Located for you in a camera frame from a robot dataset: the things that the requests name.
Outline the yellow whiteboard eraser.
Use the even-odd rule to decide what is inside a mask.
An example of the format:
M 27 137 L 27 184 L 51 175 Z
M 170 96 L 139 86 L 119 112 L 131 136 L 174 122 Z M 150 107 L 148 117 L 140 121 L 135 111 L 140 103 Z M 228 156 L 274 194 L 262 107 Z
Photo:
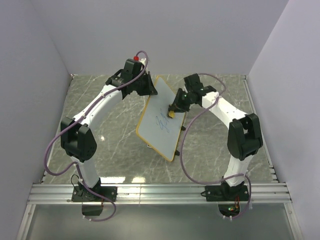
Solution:
M 175 117 L 175 112 L 174 112 L 174 111 L 169 111 L 169 112 L 167 113 L 167 116 L 168 116 L 169 118 L 173 119 L 173 118 Z

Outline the yellow framed whiteboard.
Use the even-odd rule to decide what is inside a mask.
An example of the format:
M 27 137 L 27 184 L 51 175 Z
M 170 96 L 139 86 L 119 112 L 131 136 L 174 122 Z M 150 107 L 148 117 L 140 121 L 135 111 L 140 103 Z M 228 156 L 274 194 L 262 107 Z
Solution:
M 168 116 L 169 106 L 174 102 L 176 93 L 160 75 L 153 81 L 157 95 L 148 97 L 136 127 L 136 134 L 165 160 L 171 162 L 178 154 L 178 142 L 184 113 Z

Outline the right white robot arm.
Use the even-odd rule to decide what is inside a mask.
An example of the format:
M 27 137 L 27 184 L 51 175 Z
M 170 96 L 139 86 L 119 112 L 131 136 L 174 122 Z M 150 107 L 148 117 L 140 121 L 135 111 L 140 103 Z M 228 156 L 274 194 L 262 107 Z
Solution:
M 211 85 L 204 86 L 200 76 L 195 73 L 184 78 L 184 88 L 178 89 L 167 115 L 172 118 L 174 113 L 186 113 L 191 105 L 199 105 L 204 113 L 212 113 L 227 127 L 230 160 L 219 183 L 224 184 L 220 188 L 222 197 L 232 200 L 238 195 L 238 187 L 247 180 L 251 160 L 263 146 L 260 120 L 255 113 L 241 111 L 223 98 L 227 89 L 224 83 L 222 90 L 218 91 Z

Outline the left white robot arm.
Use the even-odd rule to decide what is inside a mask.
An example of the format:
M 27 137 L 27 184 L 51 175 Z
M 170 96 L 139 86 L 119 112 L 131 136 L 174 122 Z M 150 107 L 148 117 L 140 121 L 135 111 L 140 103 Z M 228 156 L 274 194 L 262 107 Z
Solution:
M 94 155 L 97 142 L 94 130 L 107 113 L 126 96 L 155 96 L 157 90 L 147 69 L 147 58 L 127 59 L 122 69 L 109 77 L 99 94 L 74 117 L 64 117 L 60 123 L 60 144 L 71 160 L 76 162 L 80 183 L 86 185 L 83 195 L 89 201 L 101 196 L 101 181 L 96 171 Z

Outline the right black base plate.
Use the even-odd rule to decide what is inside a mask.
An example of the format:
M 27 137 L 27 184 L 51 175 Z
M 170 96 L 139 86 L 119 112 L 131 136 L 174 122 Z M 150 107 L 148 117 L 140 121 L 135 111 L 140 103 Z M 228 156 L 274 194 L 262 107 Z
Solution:
M 207 202 L 248 201 L 250 194 L 246 185 L 230 187 L 228 184 L 206 185 L 200 193 Z

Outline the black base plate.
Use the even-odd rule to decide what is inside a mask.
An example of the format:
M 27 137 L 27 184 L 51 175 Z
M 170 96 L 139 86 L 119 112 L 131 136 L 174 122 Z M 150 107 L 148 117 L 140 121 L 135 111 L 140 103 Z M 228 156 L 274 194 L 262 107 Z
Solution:
M 100 186 L 95 190 L 95 194 L 93 194 L 81 185 L 73 188 L 71 201 L 75 203 L 105 202 L 104 198 L 108 198 L 112 202 L 115 202 L 117 195 L 118 188 L 116 186 Z
M 228 184 L 206 185 L 200 193 L 207 202 L 248 201 L 250 194 L 246 185 L 230 187 Z

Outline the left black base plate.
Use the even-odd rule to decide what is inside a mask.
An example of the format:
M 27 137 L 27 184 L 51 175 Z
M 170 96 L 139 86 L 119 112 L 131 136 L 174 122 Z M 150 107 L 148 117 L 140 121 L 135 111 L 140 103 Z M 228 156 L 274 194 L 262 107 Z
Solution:
M 100 186 L 95 190 L 95 194 L 93 194 L 81 185 L 73 188 L 71 201 L 75 203 L 105 202 L 104 198 L 108 198 L 112 202 L 115 202 L 117 195 L 118 188 L 116 186 Z

